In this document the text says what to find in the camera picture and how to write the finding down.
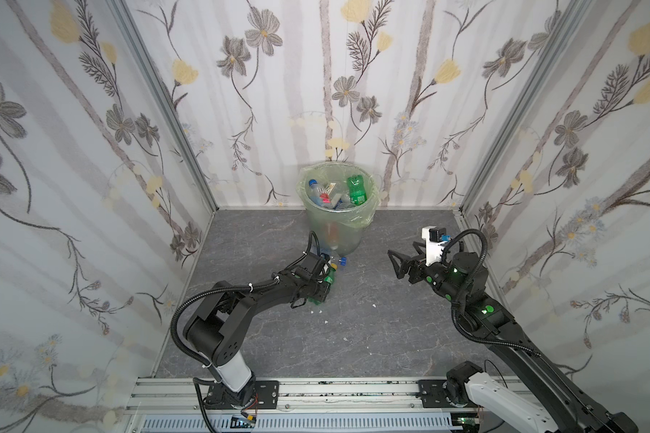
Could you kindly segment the Fiji water bottle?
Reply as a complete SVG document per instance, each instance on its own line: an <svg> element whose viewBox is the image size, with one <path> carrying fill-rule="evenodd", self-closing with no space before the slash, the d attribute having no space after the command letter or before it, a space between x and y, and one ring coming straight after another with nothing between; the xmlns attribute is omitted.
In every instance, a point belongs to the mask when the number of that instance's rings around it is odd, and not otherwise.
<svg viewBox="0 0 650 433"><path fill-rule="evenodd" d="M327 199L325 188L329 183L330 182L319 183L315 179L308 180L307 182L308 196L316 206L324 207L325 209L328 209L328 207L323 203L323 200Z"/></svg>

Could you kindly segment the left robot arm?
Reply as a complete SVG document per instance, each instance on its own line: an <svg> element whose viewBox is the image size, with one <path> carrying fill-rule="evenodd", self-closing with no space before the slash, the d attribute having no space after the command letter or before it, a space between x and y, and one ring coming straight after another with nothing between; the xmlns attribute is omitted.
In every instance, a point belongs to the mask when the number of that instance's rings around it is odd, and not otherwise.
<svg viewBox="0 0 650 433"><path fill-rule="evenodd" d="M269 279L245 285L220 281L178 307L170 324L173 344L211 374L209 380L193 380L201 409L258 404L255 373L241 354L253 319L280 305L296 309L308 301L323 303L334 274L330 256L312 231L305 251Z"/></svg>

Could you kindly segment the green bottle yellow cap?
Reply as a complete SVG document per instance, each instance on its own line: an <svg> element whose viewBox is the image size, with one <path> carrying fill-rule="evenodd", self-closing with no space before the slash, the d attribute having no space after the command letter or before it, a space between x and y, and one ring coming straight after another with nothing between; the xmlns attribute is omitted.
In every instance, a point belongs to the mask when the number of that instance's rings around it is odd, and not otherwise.
<svg viewBox="0 0 650 433"><path fill-rule="evenodd" d="M326 301L328 295L330 294L330 289L334 283L335 273L337 270L338 267L335 264L329 265L327 267L327 272L325 272L323 278L317 282L315 290L308 298L308 301L316 305L320 305Z"/></svg>
<svg viewBox="0 0 650 433"><path fill-rule="evenodd" d="M348 194L350 202L358 207L368 201L368 193L365 188L365 182L362 175L353 175L347 178Z"/></svg>

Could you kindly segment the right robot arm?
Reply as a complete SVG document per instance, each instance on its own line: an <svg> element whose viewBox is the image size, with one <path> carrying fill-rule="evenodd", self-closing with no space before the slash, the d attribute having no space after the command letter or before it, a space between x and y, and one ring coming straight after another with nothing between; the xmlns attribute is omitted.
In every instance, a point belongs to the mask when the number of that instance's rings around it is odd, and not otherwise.
<svg viewBox="0 0 650 433"><path fill-rule="evenodd" d="M488 239L478 229L447 236L426 227L416 256L388 251L397 279L426 283L451 303L451 322L471 342L497 355L537 402L509 390L473 362L446 375L443 394L455 406L474 404L519 432L636 432L624 412L608 411L569 379L531 340L515 317L486 292Z"/></svg>

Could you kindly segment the clear square bottle white cap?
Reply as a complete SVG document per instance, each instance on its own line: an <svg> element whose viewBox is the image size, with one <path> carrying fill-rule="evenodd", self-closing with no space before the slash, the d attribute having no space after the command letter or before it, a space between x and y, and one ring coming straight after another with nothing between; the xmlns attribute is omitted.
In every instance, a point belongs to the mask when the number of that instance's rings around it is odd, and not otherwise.
<svg viewBox="0 0 650 433"><path fill-rule="evenodd" d="M335 209L345 194L345 184L342 181L331 182L325 188L325 192L327 199L323 200L323 203L329 209Z"/></svg>

